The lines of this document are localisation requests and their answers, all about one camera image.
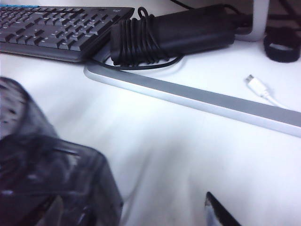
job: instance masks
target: keyboard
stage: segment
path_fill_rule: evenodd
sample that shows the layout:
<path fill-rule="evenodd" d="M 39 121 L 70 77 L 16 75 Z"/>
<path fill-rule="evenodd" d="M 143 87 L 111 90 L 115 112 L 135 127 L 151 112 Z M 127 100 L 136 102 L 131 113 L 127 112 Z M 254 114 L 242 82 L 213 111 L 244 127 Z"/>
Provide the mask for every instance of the keyboard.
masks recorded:
<path fill-rule="evenodd" d="M 133 12 L 126 7 L 0 5 L 0 52 L 84 61 L 108 41 L 112 25 Z"/>

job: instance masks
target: black power brick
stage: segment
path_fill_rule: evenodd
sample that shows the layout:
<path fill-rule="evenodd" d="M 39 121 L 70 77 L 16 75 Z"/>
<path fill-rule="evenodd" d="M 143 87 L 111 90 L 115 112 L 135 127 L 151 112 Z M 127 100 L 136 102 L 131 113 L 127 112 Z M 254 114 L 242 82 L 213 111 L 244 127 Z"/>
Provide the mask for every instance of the black power brick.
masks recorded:
<path fill-rule="evenodd" d="M 140 7 L 138 14 L 140 20 L 127 19 L 112 26 L 114 65 L 152 64 L 227 46 L 235 39 L 236 26 L 222 4 L 157 17 Z"/>

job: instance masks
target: desk surface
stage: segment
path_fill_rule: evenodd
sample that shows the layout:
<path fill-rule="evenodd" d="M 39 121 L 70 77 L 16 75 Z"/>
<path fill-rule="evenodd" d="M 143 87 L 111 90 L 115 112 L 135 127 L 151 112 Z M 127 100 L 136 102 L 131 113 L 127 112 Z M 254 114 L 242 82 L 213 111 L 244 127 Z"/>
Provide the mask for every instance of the desk surface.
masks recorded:
<path fill-rule="evenodd" d="M 27 3 L 50 4 L 22 1 Z M 157 14 L 182 10 L 159 0 L 105 3 L 143 5 Z M 9 54 L 0 60 L 1 75 L 25 87 L 62 139 L 107 156 L 125 200 L 121 225 L 205 226 L 207 191 L 242 225 L 301 225 L 300 138 L 92 81 L 83 64 Z M 260 42 L 236 41 L 168 69 L 139 73 L 265 103 L 243 83 L 253 74 L 277 100 L 301 111 L 300 69 L 300 60 L 268 60 Z"/>

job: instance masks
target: white cable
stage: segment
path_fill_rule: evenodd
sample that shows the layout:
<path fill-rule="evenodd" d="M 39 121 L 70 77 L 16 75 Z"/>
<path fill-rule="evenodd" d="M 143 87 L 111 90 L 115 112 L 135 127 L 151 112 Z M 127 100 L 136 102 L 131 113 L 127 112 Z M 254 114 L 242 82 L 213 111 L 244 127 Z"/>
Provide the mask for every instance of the white cable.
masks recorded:
<path fill-rule="evenodd" d="M 288 107 L 284 106 L 283 104 L 279 103 L 275 100 L 269 93 L 268 88 L 257 78 L 254 78 L 252 75 L 249 75 L 246 78 L 246 82 L 250 90 L 252 90 L 256 95 L 270 101 L 273 105 L 289 109 Z"/>

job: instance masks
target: black cord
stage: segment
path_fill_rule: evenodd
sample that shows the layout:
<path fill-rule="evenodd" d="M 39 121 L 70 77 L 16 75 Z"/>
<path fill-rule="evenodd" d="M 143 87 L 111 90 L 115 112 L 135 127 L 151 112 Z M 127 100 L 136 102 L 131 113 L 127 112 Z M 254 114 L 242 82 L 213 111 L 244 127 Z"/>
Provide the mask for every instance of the black cord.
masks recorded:
<path fill-rule="evenodd" d="M 273 29 L 275 29 L 275 28 L 276 28 L 276 27 L 267 26 L 266 29 L 265 29 L 265 31 L 266 31 L 266 32 L 269 32 L 269 31 L 271 31 L 271 30 L 273 30 Z M 292 28 L 292 30 L 295 31 L 295 32 L 301 32 L 301 28 Z"/>
<path fill-rule="evenodd" d="M 297 15 L 293 7 L 286 0 L 279 0 L 279 2 L 292 19 L 301 27 L 301 17 Z"/>
<path fill-rule="evenodd" d="M 107 65 L 105 63 L 106 60 L 104 60 L 104 62 L 99 62 L 97 60 L 94 60 L 97 64 L 99 64 L 102 67 L 106 67 L 106 68 L 110 68 L 110 69 L 114 69 L 114 70 L 149 70 L 149 69 L 157 69 L 157 68 L 162 68 L 162 67 L 168 67 L 171 66 L 175 63 L 178 63 L 180 60 L 182 60 L 184 56 L 179 56 L 175 59 L 173 59 L 172 61 L 169 61 L 167 63 L 164 64 L 159 64 L 159 65 L 149 65 L 149 66 L 112 66 L 112 65 Z"/>
<path fill-rule="evenodd" d="M 114 60 L 114 63 L 121 64 L 121 66 L 107 65 L 105 61 L 108 57 L 100 62 L 97 61 L 98 64 L 115 70 L 146 70 L 171 66 L 183 58 L 183 56 L 179 56 L 164 64 L 139 66 L 141 62 L 153 64 L 159 62 L 162 58 L 168 61 L 169 56 L 161 49 L 152 32 L 151 20 L 155 16 L 149 15 L 143 7 L 138 8 L 138 15 L 140 21 L 134 18 L 119 23 L 121 48 L 119 60 Z"/>
<path fill-rule="evenodd" d="M 287 15 L 287 14 L 270 14 L 269 15 L 269 20 L 294 20 L 294 18 L 291 15 Z"/>
<path fill-rule="evenodd" d="M 231 10 L 234 11 L 236 14 L 242 14 L 237 8 L 235 8 L 235 7 L 232 6 L 232 5 L 224 4 L 224 7 L 225 7 L 225 8 L 231 9 Z"/>
<path fill-rule="evenodd" d="M 190 7 L 188 5 L 185 5 L 184 3 L 180 2 L 180 1 L 177 1 L 177 0 L 171 0 L 173 3 L 179 5 L 179 6 L 182 6 L 183 8 L 186 8 L 186 9 L 194 9 L 193 7 Z"/>

